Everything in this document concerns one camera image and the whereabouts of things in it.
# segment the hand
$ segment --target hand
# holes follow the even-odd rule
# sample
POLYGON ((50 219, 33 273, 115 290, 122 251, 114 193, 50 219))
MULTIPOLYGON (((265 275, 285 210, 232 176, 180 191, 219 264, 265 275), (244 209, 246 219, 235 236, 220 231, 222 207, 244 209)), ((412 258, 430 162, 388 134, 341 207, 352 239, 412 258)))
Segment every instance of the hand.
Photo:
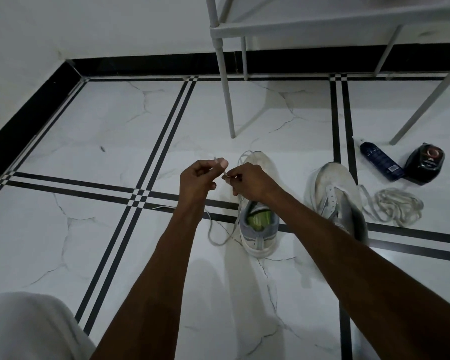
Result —
POLYGON ((180 174, 180 194, 178 205, 185 209, 198 208, 203 212, 205 198, 210 190, 217 188, 214 179, 228 167, 224 158, 215 160, 197 160, 180 174))
POLYGON ((233 188, 233 195, 241 194, 250 201, 266 204, 268 196, 280 186, 259 165, 245 163, 229 170, 222 178, 233 188))

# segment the spray can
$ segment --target spray can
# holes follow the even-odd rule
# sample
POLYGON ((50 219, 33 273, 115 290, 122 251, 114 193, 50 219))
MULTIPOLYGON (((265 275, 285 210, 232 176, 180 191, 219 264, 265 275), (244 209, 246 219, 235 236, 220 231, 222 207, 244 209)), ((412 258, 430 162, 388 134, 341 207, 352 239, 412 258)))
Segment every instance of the spray can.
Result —
POLYGON ((366 159, 389 181, 394 182, 405 175, 405 171, 377 145, 363 138, 354 137, 353 140, 360 147, 360 152, 366 159))

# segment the shoelace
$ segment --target shoelace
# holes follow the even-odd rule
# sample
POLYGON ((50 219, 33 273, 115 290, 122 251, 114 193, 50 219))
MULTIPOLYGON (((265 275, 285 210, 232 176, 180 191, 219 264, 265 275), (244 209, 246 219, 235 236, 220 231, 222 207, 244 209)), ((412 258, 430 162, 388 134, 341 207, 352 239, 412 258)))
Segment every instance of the shoelace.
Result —
MULTIPOLYGON (((242 158, 243 157, 247 158, 252 153, 253 153, 252 150, 244 151, 242 153, 242 155, 240 155, 240 157, 238 158, 238 161, 237 161, 236 165, 237 166, 242 165, 243 164, 242 158)), ((222 243, 217 243, 217 242, 213 241, 212 238, 210 237, 210 233, 212 232, 212 226, 214 224, 214 220, 212 220, 212 216, 210 215, 210 212, 208 212, 206 209, 204 210, 205 213, 208 215, 208 218, 210 219, 210 226, 208 227, 207 237, 208 237, 208 241, 210 241, 210 244, 212 244, 213 246, 223 246, 223 245, 225 245, 228 242, 228 240, 230 240, 232 238, 233 233, 237 229, 237 226, 238 226, 239 220, 240 220, 240 212, 242 211, 243 196, 241 194, 239 194, 237 197, 238 197, 238 214, 236 216, 235 223, 233 224, 232 233, 229 233, 228 230, 220 222, 217 221, 217 223, 222 227, 222 229, 225 230, 225 232, 228 234, 227 238, 222 243)), ((156 209, 159 209, 159 208, 176 209, 176 207, 173 207, 173 206, 165 206, 165 205, 163 205, 163 206, 153 207, 152 210, 156 210, 156 209)))
POLYGON ((367 211, 365 207, 363 211, 379 222, 386 223, 393 220, 398 226, 404 228, 422 218, 423 201, 412 193, 399 188, 385 188, 376 192, 372 199, 363 185, 359 184, 358 188, 365 194, 371 212, 367 211), (380 217, 374 204, 387 218, 380 217))

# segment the grey sneaker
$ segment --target grey sneaker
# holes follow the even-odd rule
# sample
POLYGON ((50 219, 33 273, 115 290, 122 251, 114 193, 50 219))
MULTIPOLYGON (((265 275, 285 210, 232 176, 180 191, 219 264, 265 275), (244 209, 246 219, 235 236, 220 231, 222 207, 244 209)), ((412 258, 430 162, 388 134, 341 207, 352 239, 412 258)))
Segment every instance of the grey sneaker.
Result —
POLYGON ((326 163, 311 175, 308 193, 316 213, 358 241, 368 241, 359 188, 347 168, 340 163, 326 163))
MULTIPOLYGON (((252 152, 243 163, 259 165, 274 180, 278 173, 275 165, 262 151, 252 152)), ((280 219, 275 212, 261 203, 242 197, 240 200, 240 233, 246 252, 256 258, 271 255, 276 248, 276 235, 280 219)))

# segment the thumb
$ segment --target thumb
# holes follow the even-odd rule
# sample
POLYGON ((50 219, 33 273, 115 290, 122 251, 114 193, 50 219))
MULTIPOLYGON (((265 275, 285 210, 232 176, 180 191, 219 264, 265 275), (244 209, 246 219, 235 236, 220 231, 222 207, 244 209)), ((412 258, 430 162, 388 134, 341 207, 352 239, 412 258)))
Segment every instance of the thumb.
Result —
POLYGON ((228 167, 228 161, 224 158, 218 158, 216 165, 210 169, 204 176, 207 177, 210 181, 213 181, 215 178, 218 178, 225 172, 225 169, 228 167))

